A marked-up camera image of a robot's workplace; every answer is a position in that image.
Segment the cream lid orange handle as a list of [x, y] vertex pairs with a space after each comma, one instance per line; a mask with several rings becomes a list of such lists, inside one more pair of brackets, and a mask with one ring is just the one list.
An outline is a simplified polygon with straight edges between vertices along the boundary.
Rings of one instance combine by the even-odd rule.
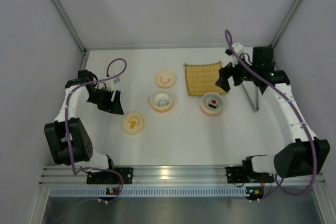
[[129, 135], [139, 135], [146, 127], [146, 120], [142, 113], [131, 112], [122, 119], [122, 129]]

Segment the sushi roll red centre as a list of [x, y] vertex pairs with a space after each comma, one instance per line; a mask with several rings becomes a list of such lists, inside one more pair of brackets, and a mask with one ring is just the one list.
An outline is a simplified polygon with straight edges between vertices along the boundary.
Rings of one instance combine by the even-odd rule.
[[210, 108], [216, 109], [218, 107], [218, 100], [217, 99], [210, 99], [208, 102], [208, 106]]

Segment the metal tongs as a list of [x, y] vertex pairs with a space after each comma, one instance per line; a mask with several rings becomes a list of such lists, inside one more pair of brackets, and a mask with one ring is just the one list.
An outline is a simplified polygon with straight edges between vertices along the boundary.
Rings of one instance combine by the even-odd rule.
[[243, 82], [242, 89], [252, 110], [259, 111], [259, 91], [253, 82]]

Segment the sushi roll green centre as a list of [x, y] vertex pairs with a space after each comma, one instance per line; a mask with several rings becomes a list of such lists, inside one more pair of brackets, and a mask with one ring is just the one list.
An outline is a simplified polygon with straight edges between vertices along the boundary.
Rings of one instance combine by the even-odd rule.
[[158, 101], [158, 106], [159, 107], [165, 107], [169, 104], [169, 101], [167, 101], [166, 99], [163, 99], [163, 100], [159, 100]]

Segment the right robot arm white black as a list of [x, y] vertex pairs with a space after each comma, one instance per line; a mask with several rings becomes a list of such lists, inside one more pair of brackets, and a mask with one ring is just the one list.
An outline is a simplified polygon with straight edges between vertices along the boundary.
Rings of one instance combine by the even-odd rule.
[[226, 48], [232, 61], [220, 68], [216, 85], [228, 92], [229, 79], [235, 86], [252, 82], [269, 104], [281, 136], [267, 140], [266, 154], [251, 156], [255, 173], [272, 173], [281, 178], [320, 173], [330, 151], [327, 140], [321, 140], [309, 127], [293, 97], [290, 80], [277, 70], [271, 47], [254, 47], [249, 55], [239, 43]]

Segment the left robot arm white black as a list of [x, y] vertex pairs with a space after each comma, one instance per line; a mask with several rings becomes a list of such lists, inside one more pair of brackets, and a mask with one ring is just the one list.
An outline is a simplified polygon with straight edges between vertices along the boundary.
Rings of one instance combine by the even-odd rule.
[[82, 108], [94, 104], [100, 111], [123, 115], [121, 92], [108, 86], [98, 87], [97, 76], [88, 71], [78, 71], [77, 78], [65, 85], [65, 98], [53, 122], [44, 126], [44, 134], [57, 165], [70, 166], [73, 173], [87, 174], [87, 184], [123, 184], [124, 179], [116, 170], [112, 158], [93, 147], [80, 115]]

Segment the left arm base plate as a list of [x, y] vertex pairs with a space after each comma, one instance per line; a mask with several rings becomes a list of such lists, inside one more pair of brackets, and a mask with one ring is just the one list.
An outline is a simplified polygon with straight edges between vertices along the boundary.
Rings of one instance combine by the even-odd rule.
[[[132, 184], [133, 180], [133, 168], [132, 167], [117, 167], [115, 168], [117, 172], [123, 179], [123, 183], [126, 185]], [[118, 184], [121, 182], [120, 177], [112, 172], [88, 172], [86, 184], [88, 185], [107, 185], [107, 184]]]

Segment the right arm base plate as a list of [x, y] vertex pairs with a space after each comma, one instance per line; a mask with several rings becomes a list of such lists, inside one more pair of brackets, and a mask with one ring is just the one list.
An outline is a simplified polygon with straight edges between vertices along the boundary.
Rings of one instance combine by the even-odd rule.
[[243, 166], [228, 166], [225, 169], [229, 184], [273, 183], [275, 181], [273, 175], [269, 173], [257, 173]]

